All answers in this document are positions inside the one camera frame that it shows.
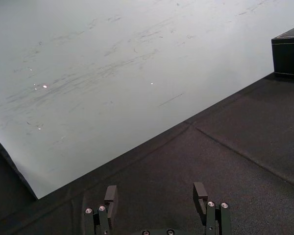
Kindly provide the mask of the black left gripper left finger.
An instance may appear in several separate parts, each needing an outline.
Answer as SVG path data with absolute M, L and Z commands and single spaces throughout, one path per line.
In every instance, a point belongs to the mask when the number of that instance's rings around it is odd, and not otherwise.
M 86 208 L 84 224 L 86 235 L 110 235 L 118 207 L 116 185 L 107 187 L 104 203 L 97 208 Z

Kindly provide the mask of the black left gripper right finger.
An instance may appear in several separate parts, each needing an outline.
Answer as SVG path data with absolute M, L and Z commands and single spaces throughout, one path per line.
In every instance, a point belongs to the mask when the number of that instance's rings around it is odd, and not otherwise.
M 226 202 L 216 204 L 208 199 L 207 191 L 202 182 L 193 183 L 193 202 L 199 214 L 205 235 L 230 235 L 230 206 Z

